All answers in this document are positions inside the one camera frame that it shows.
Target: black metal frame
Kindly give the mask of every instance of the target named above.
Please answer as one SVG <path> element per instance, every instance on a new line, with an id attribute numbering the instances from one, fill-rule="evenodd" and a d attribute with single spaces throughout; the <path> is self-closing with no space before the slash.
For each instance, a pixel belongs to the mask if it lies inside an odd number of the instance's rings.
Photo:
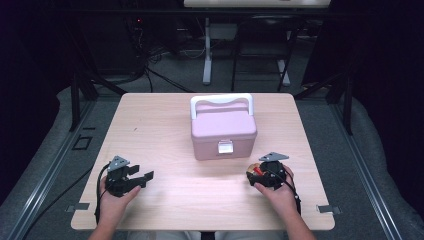
<path id="1" fill-rule="evenodd" d="M 273 42 L 278 41 L 278 45 L 280 48 L 282 48 L 284 45 L 286 46 L 287 50 L 284 53 L 280 54 L 243 54 L 243 42 L 250 42 L 251 39 L 246 39 L 246 33 L 248 34 L 247 38 L 251 37 L 251 34 L 255 31 L 254 29 L 251 29 L 254 25 L 259 24 L 260 28 L 266 28 L 268 24 L 264 24 L 267 21 L 273 21 L 274 25 L 278 25 L 278 33 L 284 33 L 284 35 L 287 34 L 287 32 L 290 32 L 290 37 L 287 39 L 287 36 L 284 36 L 283 39 L 272 39 Z M 238 26 L 237 34 L 235 37 L 235 50 L 233 51 L 233 72 L 231 77 L 231 91 L 234 91 L 235 86 L 235 80 L 236 80 L 236 73 L 278 73 L 280 75 L 279 77 L 279 83 L 277 87 L 277 91 L 279 92 L 281 90 L 281 87 L 283 86 L 283 80 L 287 73 L 287 69 L 290 63 L 293 47 L 296 43 L 297 35 L 298 33 L 303 29 L 303 26 L 305 24 L 305 21 L 303 18 L 300 17 L 294 17 L 291 15 L 255 15 L 253 17 L 249 17 L 246 20 L 242 21 L 240 25 Z M 273 29 L 269 29 L 269 31 L 274 31 L 275 33 L 275 26 L 272 27 Z M 282 71 L 237 71 L 237 61 L 241 58 L 262 58 L 262 59 L 274 59 L 274 60 L 283 60 L 284 61 L 284 69 Z"/>
<path id="2" fill-rule="evenodd" d="M 98 9 L 72 9 L 72 8 L 52 8 L 48 9 L 52 14 L 56 14 L 60 17 L 75 17 L 75 16 L 99 16 L 99 15 L 113 15 L 113 16 L 155 16 L 155 17 L 243 17 L 243 16 L 253 16 L 253 15 L 293 15 L 300 16 L 307 19 L 313 20 L 337 20 L 337 21 L 355 21 L 356 19 L 367 19 L 371 16 L 374 16 L 371 13 L 352 13 L 352 12 L 328 12 L 323 9 L 275 9 L 275 8 L 184 8 L 184 9 L 107 9 L 107 10 L 98 10 Z M 78 32 L 70 32 L 70 35 L 80 34 Z M 76 43 L 74 41 L 74 46 L 78 52 L 81 52 L 80 43 Z M 364 52 L 364 44 L 357 44 L 359 52 Z M 305 90 L 304 92 L 297 94 L 295 99 L 302 99 L 312 92 L 320 89 L 322 86 L 331 83 L 337 82 L 341 84 L 337 90 L 336 88 L 332 89 L 327 96 L 328 103 L 336 103 L 339 101 L 340 96 L 343 92 L 345 92 L 345 100 L 344 100 L 344 126 L 346 131 L 349 134 L 352 134 L 350 129 L 350 116 L 351 116 L 351 103 L 352 103 L 352 88 L 353 88 L 353 72 L 356 70 L 358 63 L 361 61 L 361 57 L 363 55 L 355 55 L 355 57 L 351 57 L 349 63 L 347 64 L 345 70 L 339 74 L 336 74 L 320 83 L 317 83 L 312 88 Z M 79 101 L 78 99 L 78 89 L 81 87 L 81 90 L 84 96 L 88 100 L 95 100 L 98 96 L 97 92 L 93 93 L 92 80 L 106 86 L 111 89 L 115 93 L 119 95 L 123 95 L 126 93 L 124 90 L 119 87 L 109 83 L 107 80 L 102 78 L 97 70 L 93 69 L 93 66 L 87 65 L 88 70 L 84 71 L 84 74 L 77 76 L 74 78 L 74 82 L 72 83 L 73 89 L 73 124 L 71 127 L 71 131 L 75 128 L 75 126 L 79 123 Z"/>

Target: wrist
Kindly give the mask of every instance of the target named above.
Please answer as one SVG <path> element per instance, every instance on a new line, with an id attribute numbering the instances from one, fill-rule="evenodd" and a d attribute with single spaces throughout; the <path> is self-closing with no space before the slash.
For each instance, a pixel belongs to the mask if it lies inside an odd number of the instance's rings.
<path id="1" fill-rule="evenodd" d="M 114 233 L 115 229 L 111 226 L 99 224 L 90 235 L 89 240 L 111 240 Z"/>
<path id="2" fill-rule="evenodd" d="M 295 208 L 287 208 L 278 212 L 278 215 L 283 220 L 283 222 L 290 221 L 294 217 L 300 216 Z"/>
<path id="3" fill-rule="evenodd" d="M 110 233 L 110 232 L 113 233 L 113 232 L 115 232 L 116 227 L 111 225 L 111 224 L 103 223 L 103 222 L 100 221 L 99 224 L 96 227 L 96 230 L 102 231 L 104 233 Z"/>

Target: dark background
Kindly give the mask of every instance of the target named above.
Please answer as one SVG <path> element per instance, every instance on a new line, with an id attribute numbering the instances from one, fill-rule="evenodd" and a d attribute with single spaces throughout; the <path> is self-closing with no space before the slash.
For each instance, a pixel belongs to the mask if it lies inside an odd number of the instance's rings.
<path id="1" fill-rule="evenodd" d="M 128 36 L 118 33 L 124 28 L 119 23 L 115 22 L 113 28 L 105 23 L 99 30 L 117 32 L 113 46 L 88 39 L 87 46 L 82 46 L 82 56 L 62 22 L 43 12 L 51 2 L 41 2 L 2 1 L 0 6 L 1 202 L 52 126 L 59 109 L 56 94 L 70 85 L 78 64 L 114 68 L 123 74 L 139 67 L 130 39 L 127 42 Z M 350 2 L 333 0 L 330 11 L 373 12 L 380 17 L 372 24 L 360 19 L 353 23 L 325 21 L 303 82 L 320 82 L 343 69 L 358 39 L 366 36 L 367 51 L 354 74 L 353 94 L 368 110 L 379 132 L 388 172 L 405 200 L 423 218 L 424 21 L 419 17 L 420 6 L 396 1 Z M 90 22 L 80 19 L 74 26 L 78 25 L 84 32 Z M 96 51 L 101 49 L 90 49 L 90 44 L 113 48 L 117 50 L 114 55 L 126 61 L 120 61 L 119 66 L 104 66 L 111 62 L 99 59 L 108 56 L 98 56 Z"/>

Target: human hand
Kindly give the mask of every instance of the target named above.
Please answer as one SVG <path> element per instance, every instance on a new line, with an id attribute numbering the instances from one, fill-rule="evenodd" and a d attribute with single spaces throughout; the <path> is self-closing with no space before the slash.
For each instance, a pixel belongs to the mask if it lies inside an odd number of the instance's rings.
<path id="1" fill-rule="evenodd" d="M 125 213 L 128 203 L 133 200 L 141 187 L 136 186 L 122 197 L 115 197 L 106 191 L 106 177 L 100 182 L 100 219 L 99 226 L 115 230 Z"/>
<path id="2" fill-rule="evenodd" d="M 294 175 L 292 170 L 285 165 L 283 165 L 283 167 L 286 170 L 287 183 L 294 187 Z M 263 186 L 260 183 L 255 183 L 254 186 L 271 202 L 272 207 L 283 221 L 289 219 L 292 214 L 297 213 L 296 201 L 294 199 L 293 191 L 289 186 L 287 186 L 287 184 L 282 184 L 282 186 L 275 191 Z"/>

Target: finger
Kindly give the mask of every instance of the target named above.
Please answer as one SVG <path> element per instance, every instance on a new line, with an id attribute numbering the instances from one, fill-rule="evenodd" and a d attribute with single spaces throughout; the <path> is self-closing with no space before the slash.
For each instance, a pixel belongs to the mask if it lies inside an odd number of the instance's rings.
<path id="1" fill-rule="evenodd" d="M 268 188 L 266 188 L 264 185 L 262 185 L 262 184 L 260 184 L 260 183 L 255 183 L 255 188 L 259 191 L 259 192 L 261 192 L 265 197 L 268 197 L 268 194 L 269 194 L 269 189 Z"/>
<path id="2" fill-rule="evenodd" d="M 106 176 L 100 180 L 100 193 L 106 190 Z"/>
<path id="3" fill-rule="evenodd" d="M 122 198 L 124 198 L 126 202 L 129 203 L 131 202 L 131 200 L 133 200 L 137 196 L 140 190 L 141 190 L 140 185 L 137 185 L 133 189 L 131 189 L 131 191 L 125 194 Z"/>
<path id="4" fill-rule="evenodd" d="M 291 168 L 289 168 L 287 165 L 283 164 L 284 169 L 286 169 L 286 172 L 288 172 L 290 174 L 290 176 L 292 176 L 292 178 L 294 177 L 293 175 L 293 171 L 291 170 Z"/>

